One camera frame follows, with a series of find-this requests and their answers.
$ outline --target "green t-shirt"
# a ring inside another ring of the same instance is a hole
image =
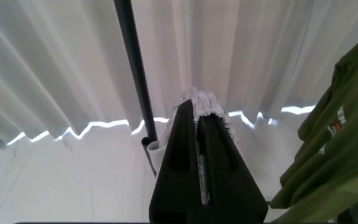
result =
[[[304,143],[270,206],[291,207],[277,222],[326,222],[358,201],[358,44],[298,135]]]

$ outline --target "white cloth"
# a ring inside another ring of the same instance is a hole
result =
[[[214,93],[203,89],[199,90],[196,87],[191,87],[189,90],[185,91],[182,94],[182,98],[179,100],[179,103],[176,105],[176,107],[174,107],[172,116],[168,120],[167,128],[163,132],[160,140],[154,141],[147,146],[152,165],[157,173],[159,173],[161,168],[162,160],[164,157],[165,150],[167,148],[169,136],[173,126],[173,121],[175,120],[178,107],[187,100],[191,100],[191,103],[193,104],[193,121],[195,125],[197,125],[200,116],[208,116],[211,114],[219,116],[223,119],[223,123],[228,133],[230,134],[231,139],[236,145],[237,150],[240,152],[240,154],[242,154],[238,145],[236,132],[230,122],[230,117],[221,107]]]

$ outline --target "metal pole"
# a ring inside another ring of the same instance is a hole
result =
[[[155,131],[153,111],[150,104],[149,92],[147,90],[147,82],[144,75],[142,55],[140,54],[131,1],[114,0],[114,4],[116,5],[119,25],[124,38],[129,64],[131,65],[132,76],[134,78],[137,97],[139,98],[147,135],[150,138],[150,142],[156,141],[157,132]]]

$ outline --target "black pole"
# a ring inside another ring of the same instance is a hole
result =
[[[147,90],[146,77],[144,75],[142,55],[140,54],[139,41],[135,26],[134,13],[130,0],[114,0],[118,15],[119,25],[127,50],[132,76],[134,77],[137,97],[146,126],[147,135],[151,141],[157,140],[155,131],[152,106],[150,104],[149,92]]]

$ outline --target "olive green shirt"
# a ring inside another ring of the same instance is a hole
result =
[[[276,222],[326,222],[358,201],[358,44],[298,135],[304,143],[270,206],[291,207]]]

